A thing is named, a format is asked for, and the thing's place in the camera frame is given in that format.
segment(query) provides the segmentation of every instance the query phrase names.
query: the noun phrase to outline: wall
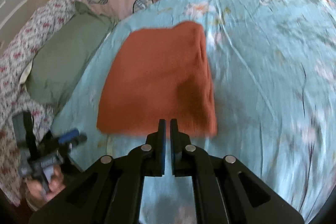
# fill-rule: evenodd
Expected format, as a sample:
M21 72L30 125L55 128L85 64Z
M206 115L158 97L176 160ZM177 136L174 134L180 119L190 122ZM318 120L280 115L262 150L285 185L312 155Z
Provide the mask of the wall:
M33 12L46 2L47 0L0 0L0 56Z

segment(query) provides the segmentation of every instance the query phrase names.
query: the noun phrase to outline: green cloth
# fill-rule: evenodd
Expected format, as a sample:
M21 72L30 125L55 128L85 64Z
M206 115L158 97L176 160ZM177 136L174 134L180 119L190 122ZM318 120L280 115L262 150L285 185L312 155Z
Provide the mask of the green cloth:
M86 65L117 20L98 16L76 2L76 14L56 32L33 60L26 81L31 98L51 105L56 115L64 107Z

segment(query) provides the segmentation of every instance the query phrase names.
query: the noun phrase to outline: folded orange cloth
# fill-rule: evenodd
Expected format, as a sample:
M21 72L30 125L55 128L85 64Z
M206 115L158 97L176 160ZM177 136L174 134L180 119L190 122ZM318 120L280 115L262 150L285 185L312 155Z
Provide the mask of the folded orange cloth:
M191 136L217 133L205 35L195 22L129 35L106 78L97 128L147 135L172 118Z

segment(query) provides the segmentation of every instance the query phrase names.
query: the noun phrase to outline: silver screw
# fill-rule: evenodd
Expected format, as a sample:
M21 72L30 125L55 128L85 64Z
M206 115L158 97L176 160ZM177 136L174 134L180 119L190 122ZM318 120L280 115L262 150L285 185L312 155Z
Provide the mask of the silver screw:
M192 145L192 144L188 144L185 146L185 149L188 151L188 152L194 152L196 150L196 146Z
M225 157L225 160L226 160L226 162L228 162L230 164L233 164L233 163L235 163L236 158L234 156L232 156L232 155L229 155L229 156Z
M145 151L145 152L148 152L152 149L152 146L150 144L144 144L141 146L141 150L142 151Z
M109 164L111 162L112 158L110 156L104 156L100 159L100 162L102 164Z

